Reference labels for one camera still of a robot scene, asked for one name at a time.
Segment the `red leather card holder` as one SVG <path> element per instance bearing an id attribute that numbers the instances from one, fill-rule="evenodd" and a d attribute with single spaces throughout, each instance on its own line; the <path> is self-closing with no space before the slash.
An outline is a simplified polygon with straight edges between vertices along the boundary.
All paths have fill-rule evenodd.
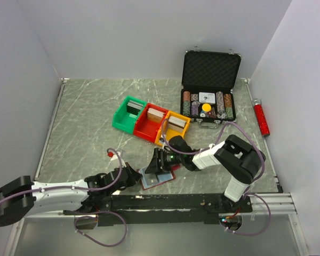
<path id="1" fill-rule="evenodd" d="M 159 186 L 159 185 L 162 185 L 166 182 L 169 182 L 169 181 L 172 181 L 175 179 L 175 174 L 174 174 L 174 171 L 177 170 L 178 168 L 180 167 L 180 165 L 175 165 L 172 167 L 172 170 L 169 172 L 169 173 L 160 173 L 160 174 L 157 174 L 158 176 L 158 179 L 159 179 L 159 183 L 155 186 L 152 186 L 152 187 L 145 187 L 145 178 L 144 178 L 144 174 L 145 174 L 145 170 L 146 170 L 146 167 L 143 167 L 141 169 L 138 169 L 137 171 L 142 174 L 142 178 L 140 180 L 140 183 L 141 183 L 141 186 L 142 186 L 142 189 L 143 190 L 147 190 L 147 189 L 150 189 L 150 188 L 153 188 L 153 187 L 156 187 L 156 186 Z"/>

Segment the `black VIP card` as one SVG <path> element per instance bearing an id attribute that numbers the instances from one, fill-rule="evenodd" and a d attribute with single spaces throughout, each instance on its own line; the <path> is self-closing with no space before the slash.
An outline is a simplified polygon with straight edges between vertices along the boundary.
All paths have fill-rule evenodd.
<path id="1" fill-rule="evenodd" d="M 145 173 L 144 178 L 145 178 L 145 187 L 147 188 L 155 186 L 159 183 L 158 176 L 155 173 Z"/>

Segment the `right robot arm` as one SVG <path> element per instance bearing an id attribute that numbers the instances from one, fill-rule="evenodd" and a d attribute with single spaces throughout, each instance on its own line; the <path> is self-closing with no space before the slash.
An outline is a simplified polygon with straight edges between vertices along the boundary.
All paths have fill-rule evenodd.
<path id="1" fill-rule="evenodd" d="M 222 206 L 227 212 L 236 211 L 241 205 L 241 197 L 254 182 L 266 157 L 260 150 L 236 135 L 230 135 L 219 144 L 210 144 L 204 149 L 192 149 L 182 136 L 177 135 L 163 148 L 155 148 L 147 167 L 141 168 L 144 189 L 162 184 L 166 175 L 172 175 L 177 167 L 189 171 L 201 171 L 222 165 L 231 179 L 224 191 Z"/>

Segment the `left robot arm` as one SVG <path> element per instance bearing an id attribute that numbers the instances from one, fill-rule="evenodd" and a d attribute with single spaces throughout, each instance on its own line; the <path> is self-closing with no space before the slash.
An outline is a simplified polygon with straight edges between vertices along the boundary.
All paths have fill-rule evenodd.
<path id="1" fill-rule="evenodd" d="M 89 214 L 106 197 L 134 186 L 142 175 L 128 163 L 109 173 L 65 183 L 40 183 L 21 176 L 0 187 L 0 227 L 22 218 L 50 211 L 73 211 Z"/>

